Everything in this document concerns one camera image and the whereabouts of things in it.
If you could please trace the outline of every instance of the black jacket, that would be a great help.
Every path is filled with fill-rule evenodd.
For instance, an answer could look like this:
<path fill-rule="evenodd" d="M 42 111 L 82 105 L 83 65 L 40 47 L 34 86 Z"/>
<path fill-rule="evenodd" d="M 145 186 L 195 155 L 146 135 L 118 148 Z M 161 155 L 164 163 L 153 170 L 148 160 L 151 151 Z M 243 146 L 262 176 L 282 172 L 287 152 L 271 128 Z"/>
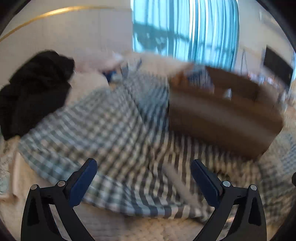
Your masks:
<path fill-rule="evenodd" d="M 43 51 L 26 62 L 0 91 L 0 127 L 5 140 L 23 136 L 65 103 L 74 60 Z"/>

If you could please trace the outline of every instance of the blue curtain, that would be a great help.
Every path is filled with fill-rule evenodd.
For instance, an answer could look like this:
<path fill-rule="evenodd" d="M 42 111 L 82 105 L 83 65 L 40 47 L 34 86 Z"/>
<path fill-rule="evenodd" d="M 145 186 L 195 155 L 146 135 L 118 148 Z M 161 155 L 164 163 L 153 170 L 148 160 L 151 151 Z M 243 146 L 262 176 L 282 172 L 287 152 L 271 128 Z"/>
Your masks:
<path fill-rule="evenodd" d="M 133 47 L 231 70 L 239 37 L 236 0 L 131 0 Z"/>

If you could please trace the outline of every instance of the white wall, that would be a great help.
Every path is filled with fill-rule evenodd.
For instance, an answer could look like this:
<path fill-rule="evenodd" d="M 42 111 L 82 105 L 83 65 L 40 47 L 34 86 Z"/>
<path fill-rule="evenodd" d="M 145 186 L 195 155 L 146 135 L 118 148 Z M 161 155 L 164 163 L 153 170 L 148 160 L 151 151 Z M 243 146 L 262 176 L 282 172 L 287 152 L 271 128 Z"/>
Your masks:
<path fill-rule="evenodd" d="M 268 75 L 262 62 L 266 46 L 275 50 L 287 63 L 291 63 L 293 48 L 284 36 L 260 21 L 259 12 L 267 11 L 256 0 L 238 0 L 239 5 L 239 50 L 236 59 L 235 71 L 240 72 L 242 52 L 246 50 L 248 70 L 253 73 Z M 243 73 L 246 72 L 243 60 Z"/>
<path fill-rule="evenodd" d="M 85 49 L 132 51 L 131 11 L 85 9 L 39 19 L 0 42 L 0 86 L 37 52 L 52 49 L 74 60 Z"/>
<path fill-rule="evenodd" d="M 131 0 L 31 0 L 4 29 L 1 37 L 17 26 L 43 13 L 70 6 L 108 6 L 130 8 Z"/>

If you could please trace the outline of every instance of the cable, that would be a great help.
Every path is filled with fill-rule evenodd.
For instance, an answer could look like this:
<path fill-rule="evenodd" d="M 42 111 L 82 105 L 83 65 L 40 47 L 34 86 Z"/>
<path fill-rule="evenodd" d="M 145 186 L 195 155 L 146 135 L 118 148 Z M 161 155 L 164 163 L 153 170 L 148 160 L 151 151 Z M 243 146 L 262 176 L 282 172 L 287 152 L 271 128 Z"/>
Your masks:
<path fill-rule="evenodd" d="M 247 73 L 249 73 L 245 49 L 243 49 L 243 52 L 242 52 L 242 62 L 243 60 L 245 61 L 245 64 L 246 64 Z"/>

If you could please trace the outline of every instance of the white pillow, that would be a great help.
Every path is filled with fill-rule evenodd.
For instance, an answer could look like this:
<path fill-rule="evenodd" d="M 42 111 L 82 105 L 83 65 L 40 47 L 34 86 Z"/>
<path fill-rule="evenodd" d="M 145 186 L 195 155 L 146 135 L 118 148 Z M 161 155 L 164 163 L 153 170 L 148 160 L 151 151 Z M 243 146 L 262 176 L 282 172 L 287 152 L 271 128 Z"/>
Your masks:
<path fill-rule="evenodd" d="M 110 71 L 123 62 L 121 54 L 110 50 L 85 49 L 74 54 L 76 72 Z"/>
<path fill-rule="evenodd" d="M 163 77 L 174 76 L 192 65 L 190 62 L 184 62 L 172 57 L 153 53 L 131 52 L 126 54 L 124 57 L 126 61 L 133 58 L 141 58 L 142 65 L 140 66 L 139 71 L 149 72 Z"/>
<path fill-rule="evenodd" d="M 98 72 L 74 73 L 69 81 L 71 90 L 66 105 L 80 100 L 97 88 L 109 88 L 106 77 Z"/>

